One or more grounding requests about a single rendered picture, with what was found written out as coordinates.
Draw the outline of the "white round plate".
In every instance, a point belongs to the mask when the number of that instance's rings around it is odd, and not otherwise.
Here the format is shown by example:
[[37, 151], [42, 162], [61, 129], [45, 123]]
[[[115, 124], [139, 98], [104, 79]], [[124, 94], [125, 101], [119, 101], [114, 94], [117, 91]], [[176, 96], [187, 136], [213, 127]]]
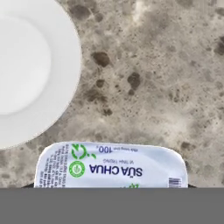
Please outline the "white round plate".
[[57, 0], [0, 0], [0, 149], [53, 126], [81, 77], [77, 29]]

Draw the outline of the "white yogurt container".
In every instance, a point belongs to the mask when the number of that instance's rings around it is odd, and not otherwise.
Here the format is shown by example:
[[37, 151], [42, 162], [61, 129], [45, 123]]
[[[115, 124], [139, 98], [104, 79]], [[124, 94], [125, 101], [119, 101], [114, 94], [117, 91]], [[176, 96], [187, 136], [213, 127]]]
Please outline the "white yogurt container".
[[187, 188], [184, 159], [160, 146], [59, 142], [40, 154], [36, 188]]

